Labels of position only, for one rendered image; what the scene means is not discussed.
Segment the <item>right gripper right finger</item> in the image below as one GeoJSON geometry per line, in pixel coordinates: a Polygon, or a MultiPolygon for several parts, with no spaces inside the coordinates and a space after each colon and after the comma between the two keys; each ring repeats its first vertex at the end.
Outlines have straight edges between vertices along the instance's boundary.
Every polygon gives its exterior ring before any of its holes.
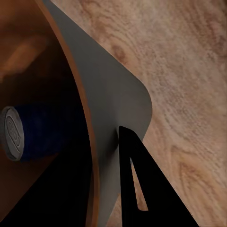
{"type": "Polygon", "coordinates": [[[122,227],[199,227],[137,134],[119,126],[122,227]],[[131,161],[149,211],[138,208],[131,161]]]}

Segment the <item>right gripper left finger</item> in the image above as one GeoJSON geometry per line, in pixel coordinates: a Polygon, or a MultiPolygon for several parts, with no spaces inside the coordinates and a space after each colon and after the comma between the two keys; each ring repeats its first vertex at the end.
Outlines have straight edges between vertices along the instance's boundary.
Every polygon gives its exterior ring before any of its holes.
{"type": "Polygon", "coordinates": [[[76,133],[0,227],[85,227],[92,166],[85,128],[76,133]]]}

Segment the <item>can of soda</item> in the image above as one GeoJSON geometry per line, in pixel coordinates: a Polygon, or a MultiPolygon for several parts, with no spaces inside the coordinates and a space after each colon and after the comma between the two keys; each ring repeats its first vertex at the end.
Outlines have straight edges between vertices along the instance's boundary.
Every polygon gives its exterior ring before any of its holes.
{"type": "Polygon", "coordinates": [[[0,116],[2,145],[12,161],[58,154],[85,128],[81,100],[21,102],[6,106],[0,116]]]}

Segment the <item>trash can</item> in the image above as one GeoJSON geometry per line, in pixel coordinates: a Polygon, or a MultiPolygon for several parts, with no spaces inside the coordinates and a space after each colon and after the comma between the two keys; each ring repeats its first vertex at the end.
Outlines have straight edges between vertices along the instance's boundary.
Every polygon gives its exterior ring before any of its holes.
{"type": "MultiPolygon", "coordinates": [[[[51,0],[0,0],[0,116],[56,100],[82,102],[93,163],[85,227],[106,227],[121,192],[119,126],[143,141],[150,94],[51,0]]],[[[0,136],[0,223],[58,155],[12,161],[0,136]]]]}

